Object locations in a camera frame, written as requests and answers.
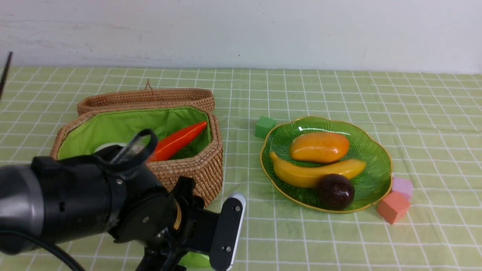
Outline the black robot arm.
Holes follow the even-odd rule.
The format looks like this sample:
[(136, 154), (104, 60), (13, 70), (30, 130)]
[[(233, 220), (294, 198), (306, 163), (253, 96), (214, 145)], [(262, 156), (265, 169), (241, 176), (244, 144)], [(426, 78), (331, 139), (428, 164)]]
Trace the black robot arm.
[(139, 271), (184, 271), (179, 261), (194, 245), (191, 215), (203, 200), (182, 177), (168, 192), (145, 165), (148, 149), (127, 157), (110, 146), (63, 160), (34, 157), (1, 166), (1, 252), (44, 248), (74, 271), (82, 267), (56, 244), (109, 233), (116, 243), (145, 246)]

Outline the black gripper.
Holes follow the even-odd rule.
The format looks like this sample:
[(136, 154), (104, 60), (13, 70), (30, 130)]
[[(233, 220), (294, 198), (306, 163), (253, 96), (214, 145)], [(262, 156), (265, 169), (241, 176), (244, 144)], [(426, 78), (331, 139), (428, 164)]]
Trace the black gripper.
[(109, 235), (123, 244), (136, 241), (144, 247), (138, 271), (184, 271), (179, 265), (194, 232), (193, 215), (200, 210), (194, 195), (195, 180), (179, 177), (171, 192), (153, 175), (132, 180), (110, 177), (112, 211)]

